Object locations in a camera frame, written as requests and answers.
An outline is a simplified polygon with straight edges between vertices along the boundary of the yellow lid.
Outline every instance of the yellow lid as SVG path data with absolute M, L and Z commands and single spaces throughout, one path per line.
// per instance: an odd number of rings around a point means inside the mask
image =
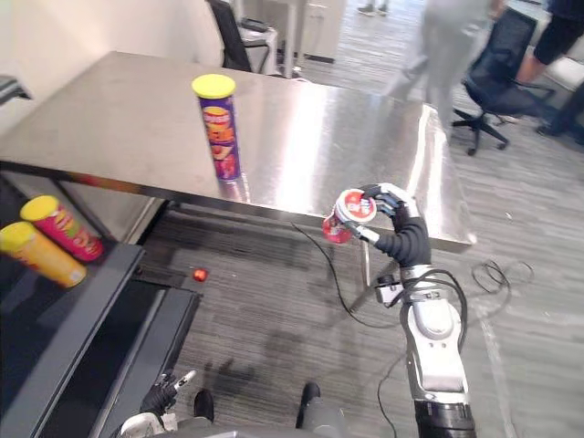
M 191 84 L 197 96 L 203 99 L 223 99 L 234 94 L 235 81 L 224 75 L 202 75 Z
M 20 209 L 20 217 L 28 222 L 45 219 L 57 210 L 58 199 L 55 196 L 43 194 L 31 199 Z
M 16 222 L 0 230 L 0 251 L 18 251 L 33 235 L 35 227 L 28 222 Z

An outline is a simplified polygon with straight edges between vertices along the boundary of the purple pringles can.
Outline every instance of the purple pringles can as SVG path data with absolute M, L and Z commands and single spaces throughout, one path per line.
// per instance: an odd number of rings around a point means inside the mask
M 193 81 L 192 87 L 201 104 L 217 179 L 239 178 L 241 168 L 233 101 L 235 81 L 224 75 L 203 75 Z

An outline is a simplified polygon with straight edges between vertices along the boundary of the person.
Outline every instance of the person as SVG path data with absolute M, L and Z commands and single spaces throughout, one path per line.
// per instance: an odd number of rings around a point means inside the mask
M 584 112 L 584 83 L 580 84 L 572 93 L 568 102 L 558 110 L 552 120 L 544 122 L 537 128 L 537 132 L 541 135 L 557 137 L 564 132 L 573 130 L 576 117 L 582 112 Z M 581 132 L 573 130 L 573 135 L 577 144 L 584 144 Z
M 377 8 L 377 13 L 380 16 L 386 16 L 387 11 L 390 7 L 390 0 L 381 0 L 380 7 Z M 374 16 L 375 15 L 375 0 L 369 0 L 369 2 L 362 7 L 358 7 L 357 10 L 360 14 L 364 14 L 365 16 Z
M 412 50 L 415 55 L 384 94 L 406 100 L 418 80 L 427 75 L 425 101 L 436 108 L 450 137 L 453 88 L 463 79 L 489 15 L 499 17 L 504 6 L 504 0 L 426 0 L 422 29 Z
M 533 53 L 523 58 L 516 79 L 531 82 L 539 77 L 548 65 L 576 44 L 584 34 L 584 1 L 550 0 L 547 10 L 551 20 L 546 26 Z

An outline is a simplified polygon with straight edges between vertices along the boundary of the yellow pringles can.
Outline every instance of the yellow pringles can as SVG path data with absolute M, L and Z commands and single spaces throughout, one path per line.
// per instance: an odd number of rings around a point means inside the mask
M 0 251 L 63 287 L 79 284 L 87 274 L 84 266 L 28 222 L 16 222 L 0 230 Z

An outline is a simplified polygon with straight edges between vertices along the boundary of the pink pringles can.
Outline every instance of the pink pringles can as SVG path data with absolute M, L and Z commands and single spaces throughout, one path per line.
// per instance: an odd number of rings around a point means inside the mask
M 77 260 L 91 262 L 101 256 L 103 245 L 81 225 L 55 196 L 31 199 L 20 210 L 20 217 L 32 223 Z
M 344 244 L 352 234 L 343 225 L 351 221 L 357 224 L 370 222 L 377 214 L 377 205 L 372 198 L 363 198 L 363 191 L 348 189 L 340 194 L 332 213 L 322 221 L 322 232 L 330 242 Z

